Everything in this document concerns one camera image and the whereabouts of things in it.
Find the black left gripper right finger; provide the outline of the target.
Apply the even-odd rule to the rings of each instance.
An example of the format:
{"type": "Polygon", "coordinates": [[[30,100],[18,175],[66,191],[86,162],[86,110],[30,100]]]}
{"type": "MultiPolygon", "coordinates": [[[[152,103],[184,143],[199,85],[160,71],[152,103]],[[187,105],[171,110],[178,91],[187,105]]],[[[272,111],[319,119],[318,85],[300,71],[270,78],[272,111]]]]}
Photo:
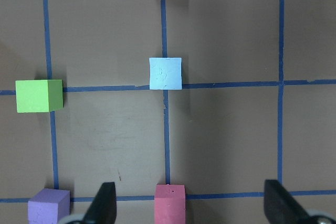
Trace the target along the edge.
{"type": "Polygon", "coordinates": [[[275,179],[264,182],[264,213],[269,223],[308,223],[310,215],[275,179]]]}

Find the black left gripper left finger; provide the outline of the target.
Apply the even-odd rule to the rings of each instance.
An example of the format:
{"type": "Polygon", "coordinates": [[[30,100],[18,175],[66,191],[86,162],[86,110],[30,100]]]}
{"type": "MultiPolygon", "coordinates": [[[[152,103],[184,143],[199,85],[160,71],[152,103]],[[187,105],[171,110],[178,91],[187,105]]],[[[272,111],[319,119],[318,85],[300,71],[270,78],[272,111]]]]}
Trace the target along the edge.
{"type": "Polygon", "coordinates": [[[117,197],[114,182],[103,183],[92,204],[85,213],[82,223],[115,223],[117,197]]]}

